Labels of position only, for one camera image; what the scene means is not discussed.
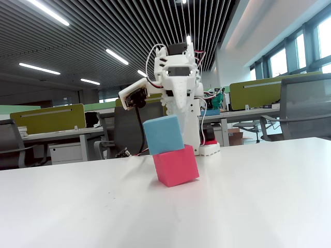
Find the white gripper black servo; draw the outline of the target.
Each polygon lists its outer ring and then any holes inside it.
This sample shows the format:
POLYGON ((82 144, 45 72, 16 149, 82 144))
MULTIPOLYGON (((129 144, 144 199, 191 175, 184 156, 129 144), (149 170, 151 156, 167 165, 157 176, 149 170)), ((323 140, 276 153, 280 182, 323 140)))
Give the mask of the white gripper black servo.
POLYGON ((162 69, 162 86, 171 90, 174 100, 163 99, 166 114, 176 115, 179 121, 182 137, 185 137, 185 124, 187 117, 187 90, 194 91, 194 67, 188 64, 166 65, 162 69))

